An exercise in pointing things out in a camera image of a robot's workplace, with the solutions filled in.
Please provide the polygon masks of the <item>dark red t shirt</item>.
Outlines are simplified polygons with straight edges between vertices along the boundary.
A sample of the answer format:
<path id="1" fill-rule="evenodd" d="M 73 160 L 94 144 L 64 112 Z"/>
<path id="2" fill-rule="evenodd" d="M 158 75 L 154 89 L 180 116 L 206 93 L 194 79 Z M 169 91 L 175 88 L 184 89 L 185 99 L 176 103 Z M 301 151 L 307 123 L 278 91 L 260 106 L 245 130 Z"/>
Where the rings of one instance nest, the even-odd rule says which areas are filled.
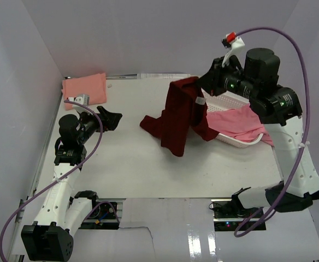
<path id="1" fill-rule="evenodd" d="M 190 128 L 204 141 L 211 141 L 219 135 L 208 125 L 208 106 L 197 80 L 198 77 L 192 76 L 171 82 L 161 116 L 146 115 L 140 122 L 143 130 L 160 139 L 161 146 L 177 157 L 184 155 Z"/>

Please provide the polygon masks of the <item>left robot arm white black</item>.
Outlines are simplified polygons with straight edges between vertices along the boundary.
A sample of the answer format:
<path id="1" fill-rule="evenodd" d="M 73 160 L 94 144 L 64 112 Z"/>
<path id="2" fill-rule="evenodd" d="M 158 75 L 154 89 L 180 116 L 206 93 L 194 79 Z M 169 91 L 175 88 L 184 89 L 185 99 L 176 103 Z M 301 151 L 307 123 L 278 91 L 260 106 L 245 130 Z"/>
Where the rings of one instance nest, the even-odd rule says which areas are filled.
<path id="1" fill-rule="evenodd" d="M 72 196 L 74 184 L 87 158 L 85 143 L 95 133 L 113 131 L 121 113 L 98 106 L 97 113 L 86 106 L 77 115 L 59 119 L 59 138 L 55 143 L 52 187 L 31 225 L 24 225 L 21 239 L 31 261 L 68 261 L 72 256 L 74 235 L 86 218 L 100 212 L 96 192 L 86 190 Z"/>

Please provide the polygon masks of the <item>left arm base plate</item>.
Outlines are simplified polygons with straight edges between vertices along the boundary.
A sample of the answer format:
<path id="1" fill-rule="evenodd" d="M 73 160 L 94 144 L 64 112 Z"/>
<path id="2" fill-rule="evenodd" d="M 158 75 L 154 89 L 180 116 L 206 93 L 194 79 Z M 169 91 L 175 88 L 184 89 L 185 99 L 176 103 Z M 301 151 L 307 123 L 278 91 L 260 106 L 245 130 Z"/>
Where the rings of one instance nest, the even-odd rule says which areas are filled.
<path id="1" fill-rule="evenodd" d="M 111 199 L 109 202 L 114 207 L 111 208 L 110 204 L 102 200 L 96 203 L 103 202 L 97 209 L 88 217 L 87 220 L 82 222 L 79 229 L 90 230 L 117 230 L 119 222 L 116 217 L 121 220 L 123 210 L 123 199 Z"/>

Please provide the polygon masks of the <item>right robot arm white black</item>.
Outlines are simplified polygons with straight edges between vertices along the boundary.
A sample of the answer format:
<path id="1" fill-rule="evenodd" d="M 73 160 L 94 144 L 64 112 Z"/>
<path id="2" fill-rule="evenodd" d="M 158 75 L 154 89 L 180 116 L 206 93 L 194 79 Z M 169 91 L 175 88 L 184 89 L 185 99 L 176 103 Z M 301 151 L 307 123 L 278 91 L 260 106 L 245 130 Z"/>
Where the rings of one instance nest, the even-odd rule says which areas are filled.
<path id="1" fill-rule="evenodd" d="M 266 48 L 246 53 L 242 67 L 233 55 L 228 65 L 223 58 L 213 60 L 197 85 L 211 96 L 227 91 L 248 99 L 274 144 L 282 181 L 261 188 L 242 188 L 232 195 L 225 209 L 243 218 L 252 208 L 271 206 L 277 212 L 302 211 L 319 199 L 319 175 L 308 148 L 302 141 L 302 108 L 297 94 L 278 84 L 280 59 Z"/>

